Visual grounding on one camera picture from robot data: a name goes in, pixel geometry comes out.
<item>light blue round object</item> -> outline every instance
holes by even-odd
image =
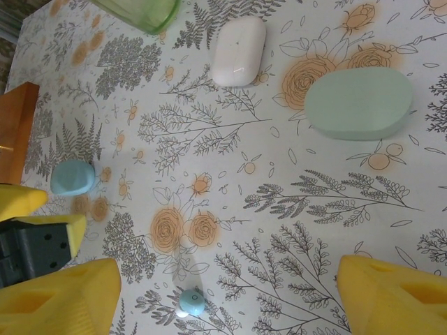
[[[94,182],[95,170],[90,164],[69,160],[56,165],[50,188],[54,194],[74,196],[88,192]]]
[[[186,290],[180,295],[180,308],[192,316],[199,316],[205,310],[205,299],[195,290]]]

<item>wooden block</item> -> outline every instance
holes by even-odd
[[[26,82],[0,96],[0,183],[20,185],[38,91]]]

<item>tablecloth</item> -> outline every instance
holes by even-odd
[[[218,87],[219,29],[244,15],[267,26],[259,74]],[[116,259],[110,333],[348,334],[343,255],[444,275],[445,15],[447,0],[183,1],[158,36],[80,0],[28,17],[8,83],[41,87],[22,183],[48,191],[57,163],[94,166],[88,194],[50,194],[38,213],[87,216],[70,266]],[[323,137],[307,90],[366,66],[411,81],[404,127],[372,142]],[[175,315],[186,289],[203,292],[200,317]]]

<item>black plastic part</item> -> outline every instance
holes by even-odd
[[[55,272],[70,259],[66,223],[0,222],[0,288]]]

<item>yellow plastic block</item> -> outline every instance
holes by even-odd
[[[87,229],[87,219],[84,215],[53,215],[53,216],[26,216],[14,218],[13,221],[21,221],[32,225],[47,225],[49,223],[66,223],[68,244],[70,246],[71,257],[78,254]]]
[[[112,259],[0,290],[1,335],[107,335],[121,291]]]
[[[337,284],[353,335],[447,334],[447,278],[344,256]]]
[[[29,215],[47,201],[48,194],[45,191],[0,184],[0,222],[15,216]]]

